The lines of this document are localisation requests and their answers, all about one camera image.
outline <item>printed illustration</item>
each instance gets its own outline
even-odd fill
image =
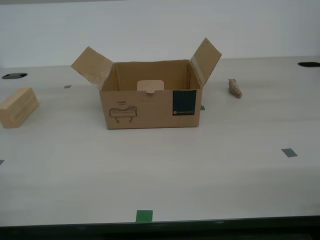
[[[116,123],[120,123],[119,118],[130,118],[129,123],[132,123],[132,119],[138,117],[136,106],[128,106],[126,109],[111,108],[109,111],[110,118],[116,120]]]

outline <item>box label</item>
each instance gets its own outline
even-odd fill
[[[197,90],[173,91],[173,116],[195,115]]]

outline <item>wooden block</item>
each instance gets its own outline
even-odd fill
[[[38,105],[32,88],[19,88],[0,103],[0,123],[5,129],[18,128]]]

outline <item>white table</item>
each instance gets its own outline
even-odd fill
[[[32,87],[40,105],[0,128],[0,226],[319,215],[320,68],[306,61],[320,57],[222,59],[199,127],[125,130],[106,129],[69,66],[1,69],[28,76],[0,79],[0,99]]]

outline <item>small stone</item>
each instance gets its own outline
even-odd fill
[[[238,99],[242,97],[242,92],[235,79],[229,79],[229,93]]]

